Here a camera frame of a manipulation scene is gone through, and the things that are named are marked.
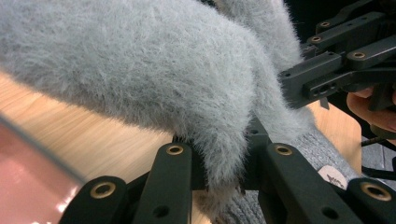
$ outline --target wooden table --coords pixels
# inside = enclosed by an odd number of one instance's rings
[[[358,172],[361,169],[361,129],[335,107],[310,106],[319,128]],[[147,172],[170,133],[125,126],[74,105],[59,103],[11,81],[0,73],[0,113],[21,127],[87,180],[114,175],[132,181]],[[192,223],[209,223],[192,211]]]

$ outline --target screw hole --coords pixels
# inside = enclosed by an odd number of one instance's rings
[[[252,129],[252,130],[250,130],[250,133],[251,134],[256,134],[256,133],[259,133],[259,131],[255,130],[255,129]]]
[[[183,152],[183,147],[180,147],[180,146],[170,146],[168,149],[166,149],[166,152],[167,152],[169,155],[175,156],[175,155],[178,155],[178,154],[180,154],[180,153]]]
[[[169,207],[167,206],[158,206],[152,212],[152,215],[154,215],[157,218],[166,217],[168,214],[169,214]]]
[[[319,40],[321,40],[321,37],[319,37],[319,36],[314,36],[314,37],[311,38],[311,40],[312,40],[313,42],[318,42]]]
[[[353,57],[355,58],[364,58],[366,55],[362,52],[355,52],[353,53]]]
[[[276,152],[283,156],[289,156],[292,154],[292,151],[287,147],[276,147]]]
[[[328,218],[330,218],[330,219],[337,219],[338,218],[338,214],[337,214],[337,212],[335,212],[332,208],[330,208],[330,207],[324,207],[322,210],[321,210],[321,212],[322,212],[322,214],[325,216],[325,217],[328,217]]]
[[[321,23],[320,26],[327,27],[327,26],[330,26],[330,23],[325,21],[325,22]]]
[[[103,199],[110,196],[116,190],[116,185],[111,182],[101,182],[91,189],[91,197],[94,199]]]
[[[379,201],[386,202],[386,201],[390,201],[392,198],[389,192],[379,187],[378,185],[372,183],[368,183],[368,182],[361,183],[361,190],[370,197],[375,198]]]

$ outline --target gray fuzzy sweater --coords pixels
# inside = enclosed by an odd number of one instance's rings
[[[219,11],[195,0],[0,0],[0,67],[69,104],[193,140],[208,177],[209,192],[195,193],[201,211],[261,223],[250,197],[235,196],[252,113],[314,167],[355,174],[310,112],[282,98],[276,75],[302,61],[283,2],[216,3]]]

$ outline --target human hand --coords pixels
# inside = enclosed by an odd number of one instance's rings
[[[396,133],[396,113],[390,110],[370,111],[368,106],[370,103],[369,97],[373,94],[373,88],[368,88],[363,91],[350,93],[346,98],[346,103],[349,109],[366,120],[369,124]],[[392,95],[393,103],[396,104],[396,91]],[[388,140],[396,146],[396,140]]]

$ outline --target white label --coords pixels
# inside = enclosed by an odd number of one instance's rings
[[[330,165],[323,166],[318,173],[327,182],[337,186],[340,189],[347,189],[347,180],[337,169]]]

